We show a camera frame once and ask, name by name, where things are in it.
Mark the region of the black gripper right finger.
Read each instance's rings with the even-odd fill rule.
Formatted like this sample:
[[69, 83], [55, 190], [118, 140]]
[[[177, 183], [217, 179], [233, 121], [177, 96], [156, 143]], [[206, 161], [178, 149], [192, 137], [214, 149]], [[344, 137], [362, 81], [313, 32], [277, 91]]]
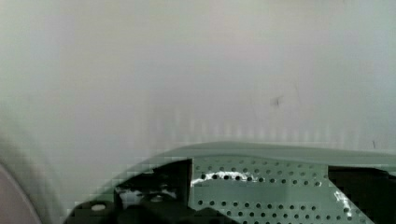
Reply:
[[375, 168], [330, 166], [328, 177], [374, 224], [395, 224], [394, 175]]

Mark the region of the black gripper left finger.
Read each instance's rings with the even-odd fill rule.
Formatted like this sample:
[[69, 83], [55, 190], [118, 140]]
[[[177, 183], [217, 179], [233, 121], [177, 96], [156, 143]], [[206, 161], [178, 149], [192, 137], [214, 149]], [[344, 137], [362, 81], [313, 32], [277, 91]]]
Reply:
[[191, 189], [192, 160], [173, 161], [135, 175], [118, 184], [113, 201], [126, 209], [143, 201], [176, 201], [188, 203]]

